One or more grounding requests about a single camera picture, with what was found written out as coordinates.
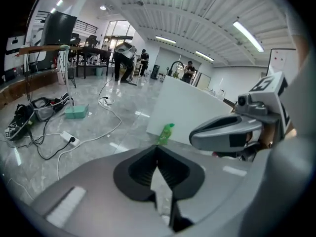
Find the person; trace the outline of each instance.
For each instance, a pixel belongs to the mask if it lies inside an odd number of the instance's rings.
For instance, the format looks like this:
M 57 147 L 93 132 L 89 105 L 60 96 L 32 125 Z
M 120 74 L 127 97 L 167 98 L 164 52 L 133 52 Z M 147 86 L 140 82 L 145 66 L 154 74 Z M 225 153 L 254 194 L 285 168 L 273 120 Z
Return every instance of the person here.
M 119 80 L 120 64 L 123 63 L 124 65 L 126 65 L 126 71 L 124 75 L 122 76 L 122 78 L 120 79 L 120 82 L 121 83 L 129 82 L 127 78 L 130 75 L 130 73 L 132 73 L 133 71 L 133 58 L 127 58 L 125 55 L 121 53 L 114 52 L 113 59 L 115 62 L 115 65 L 114 65 L 115 81 Z
M 140 77 L 144 75 L 145 70 L 148 68 L 148 61 L 149 61 L 149 54 L 146 52 L 145 49 L 142 50 L 142 54 L 140 55 L 142 71 L 140 72 Z
M 192 76 L 195 72 L 195 67 L 193 67 L 192 61 L 188 62 L 188 65 L 184 69 L 184 75 L 182 77 L 182 81 L 185 81 L 186 83 L 190 83 Z

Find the tiled floor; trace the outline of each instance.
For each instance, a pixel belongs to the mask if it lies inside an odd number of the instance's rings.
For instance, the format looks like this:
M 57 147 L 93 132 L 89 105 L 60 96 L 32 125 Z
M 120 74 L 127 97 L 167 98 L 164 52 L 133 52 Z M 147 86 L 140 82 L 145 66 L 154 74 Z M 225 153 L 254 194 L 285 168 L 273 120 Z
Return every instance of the tiled floor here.
M 115 115 L 104 110 L 98 105 L 98 94 L 104 83 L 110 78 L 87 77 L 87 79 L 76 79 L 77 89 L 71 86 L 71 91 L 76 105 L 88 104 L 88 114 L 84 119 L 65 119 L 58 113 L 52 121 L 48 123 L 46 134 L 68 133 L 79 138 L 81 141 L 95 138 L 113 129 L 119 122 Z M 155 143 L 157 136 L 146 132 L 149 116 L 155 106 L 161 82 L 139 79 L 138 86 L 120 84 L 111 81 L 104 88 L 101 96 L 109 96 L 115 99 L 115 103 L 109 108 L 113 110 L 121 119 L 122 124 L 111 134 L 83 144 L 79 148 L 64 154 L 59 164 L 60 177 L 65 176 L 78 166 L 92 159 L 117 154 L 126 150 L 146 147 Z M 41 88 L 33 92 L 33 99 L 41 96 L 60 97 L 66 92 L 64 85 L 57 83 Z M 42 160 L 34 145 L 29 148 L 10 148 L 3 142 L 3 132 L 13 118 L 17 104 L 27 104 L 26 96 L 14 101 L 0 111 L 0 169 L 5 184 L 12 178 L 16 182 L 26 187 L 32 197 L 36 197 L 52 183 L 57 181 L 57 154 L 51 160 Z M 42 135 L 44 123 L 33 126 L 34 135 Z M 23 138 L 18 143 L 12 145 L 24 145 L 30 141 Z M 41 146 L 42 154 L 49 156 L 51 152 L 57 151 L 66 144 L 59 135 L 46 136 Z M 192 146 L 169 141 L 170 149 L 177 147 L 186 151 L 198 152 Z M 29 204 L 31 199 L 22 187 L 10 181 L 8 189 L 22 201 Z

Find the white ceiling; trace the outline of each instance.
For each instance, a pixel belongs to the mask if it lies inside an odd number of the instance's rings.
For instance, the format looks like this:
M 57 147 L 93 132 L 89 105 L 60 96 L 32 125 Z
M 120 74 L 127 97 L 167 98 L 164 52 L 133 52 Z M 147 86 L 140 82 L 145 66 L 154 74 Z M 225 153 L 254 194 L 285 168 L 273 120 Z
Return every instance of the white ceiling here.
M 177 41 L 176 49 L 196 50 L 214 65 L 267 65 L 271 48 L 293 48 L 282 0 L 105 0 L 149 41 L 155 35 Z M 240 21 L 265 49 L 260 53 L 234 26 Z

